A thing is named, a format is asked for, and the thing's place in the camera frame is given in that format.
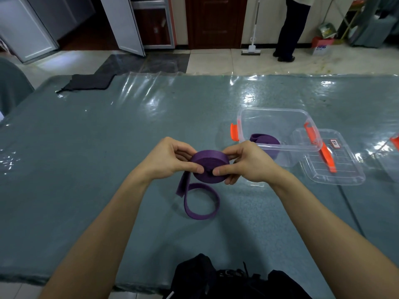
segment white label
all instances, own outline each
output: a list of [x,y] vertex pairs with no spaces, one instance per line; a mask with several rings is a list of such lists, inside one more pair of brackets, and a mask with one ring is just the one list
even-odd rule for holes
[[334,148],[341,148],[341,146],[338,144],[337,140],[330,140],[331,144]]

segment black pants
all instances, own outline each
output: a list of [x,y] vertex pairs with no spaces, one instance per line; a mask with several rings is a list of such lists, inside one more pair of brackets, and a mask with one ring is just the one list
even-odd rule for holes
[[284,59],[291,59],[292,53],[305,28],[309,14],[309,5],[300,4],[294,0],[285,0],[287,4],[287,17],[280,31],[276,53]]

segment person's left hand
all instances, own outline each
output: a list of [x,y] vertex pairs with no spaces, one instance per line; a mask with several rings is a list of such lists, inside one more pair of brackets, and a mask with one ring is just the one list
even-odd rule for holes
[[201,165],[189,161],[195,153],[197,151],[189,144],[166,137],[135,170],[139,170],[149,181],[172,176],[177,171],[203,173]]

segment beige wall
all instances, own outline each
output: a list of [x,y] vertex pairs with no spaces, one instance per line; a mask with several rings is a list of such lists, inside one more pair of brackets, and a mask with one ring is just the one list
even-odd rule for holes
[[[302,33],[299,43],[310,43],[312,38],[317,35],[317,27],[322,23],[331,0],[316,0],[310,8],[307,23]],[[342,12],[346,13],[353,0],[336,0]],[[186,3],[184,0],[172,0],[172,11],[176,31],[176,41],[178,45],[187,45],[187,19]],[[278,35],[284,24],[287,7],[285,0],[261,0],[256,29],[256,43],[273,44],[277,43]],[[253,24],[255,21],[256,0],[248,0],[245,13],[242,44],[250,44],[252,37]],[[326,18],[337,29],[342,22],[336,6],[331,5],[330,12]]]
[[172,0],[172,11],[177,45],[187,45],[186,2],[184,0]]

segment wooden floor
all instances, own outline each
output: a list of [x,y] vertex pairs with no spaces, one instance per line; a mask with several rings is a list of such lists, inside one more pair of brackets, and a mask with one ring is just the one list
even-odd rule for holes
[[77,29],[58,40],[61,50],[118,50],[106,16],[95,14]]

